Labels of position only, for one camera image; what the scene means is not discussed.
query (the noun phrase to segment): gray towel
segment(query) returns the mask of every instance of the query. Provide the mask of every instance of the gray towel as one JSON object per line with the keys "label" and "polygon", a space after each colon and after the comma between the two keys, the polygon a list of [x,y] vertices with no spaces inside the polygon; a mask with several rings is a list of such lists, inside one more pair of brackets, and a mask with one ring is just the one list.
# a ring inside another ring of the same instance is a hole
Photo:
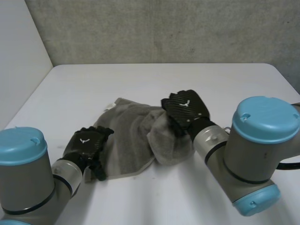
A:
{"label": "gray towel", "polygon": [[[188,135],[175,137],[161,107],[118,98],[94,126],[114,130],[99,159],[108,179],[137,175],[155,158],[163,165],[174,165],[194,153]],[[85,181],[93,179],[87,170]]]}

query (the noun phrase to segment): tabletop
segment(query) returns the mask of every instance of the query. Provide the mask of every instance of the tabletop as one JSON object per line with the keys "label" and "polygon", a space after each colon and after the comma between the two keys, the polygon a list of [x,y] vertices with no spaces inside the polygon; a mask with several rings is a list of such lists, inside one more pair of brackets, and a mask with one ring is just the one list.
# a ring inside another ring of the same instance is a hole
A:
{"label": "tabletop", "polygon": [[[300,102],[300,95],[268,64],[103,64],[53,68],[7,128],[40,129],[51,163],[75,131],[92,125],[122,97],[160,105],[171,92],[195,90],[211,120],[231,125],[240,101],[250,96]],[[300,161],[300,157],[290,159]],[[270,209],[243,217],[232,206],[198,153],[175,165],[154,162],[134,177],[82,184],[58,225],[298,225],[300,171],[275,171],[282,193]]]}

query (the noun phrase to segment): blue joint cap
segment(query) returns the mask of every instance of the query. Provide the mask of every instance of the blue joint cap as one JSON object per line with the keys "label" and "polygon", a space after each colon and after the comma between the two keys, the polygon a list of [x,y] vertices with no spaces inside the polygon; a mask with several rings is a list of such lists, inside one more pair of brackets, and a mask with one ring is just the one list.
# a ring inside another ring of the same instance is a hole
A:
{"label": "blue joint cap", "polygon": [[249,217],[266,210],[275,204],[280,197],[281,193],[277,185],[272,184],[236,200],[233,206],[241,215]]}
{"label": "blue joint cap", "polygon": [[17,220],[5,219],[0,221],[0,225],[30,225]]}
{"label": "blue joint cap", "polygon": [[292,105],[279,98],[250,97],[239,104],[232,127],[251,142],[277,144],[298,133],[300,115]]}
{"label": "blue joint cap", "polygon": [[46,152],[47,143],[38,129],[16,127],[0,131],[0,165],[31,163]]}

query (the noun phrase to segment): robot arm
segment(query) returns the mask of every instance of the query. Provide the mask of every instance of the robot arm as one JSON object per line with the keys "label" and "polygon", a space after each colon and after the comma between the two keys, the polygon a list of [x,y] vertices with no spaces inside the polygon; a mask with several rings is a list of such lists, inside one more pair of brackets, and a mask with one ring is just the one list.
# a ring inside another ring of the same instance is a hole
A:
{"label": "robot arm", "polygon": [[230,201],[244,216],[273,205],[280,191],[271,181],[280,164],[300,154],[299,106],[277,98],[251,97],[242,101],[227,134],[210,120],[208,110],[193,91],[180,91],[162,100],[172,126],[186,131]]}
{"label": "robot arm", "polygon": [[31,127],[1,131],[0,202],[5,215],[0,225],[53,225],[76,193],[85,168],[105,180],[98,159],[112,133],[103,127],[77,131],[51,168],[42,132]]}

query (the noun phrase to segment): white logo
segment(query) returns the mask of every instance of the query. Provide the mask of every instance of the white logo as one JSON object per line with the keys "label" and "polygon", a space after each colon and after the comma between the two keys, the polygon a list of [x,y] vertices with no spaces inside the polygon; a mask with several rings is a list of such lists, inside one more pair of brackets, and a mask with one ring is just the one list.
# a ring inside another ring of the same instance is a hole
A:
{"label": "white logo", "polygon": [[85,142],[88,142],[89,139],[88,140],[83,140],[83,139],[80,138],[80,141],[84,144]]}
{"label": "white logo", "polygon": [[185,103],[185,104],[179,104],[179,105],[188,107],[188,105],[189,105],[189,100],[187,101],[187,103]]}

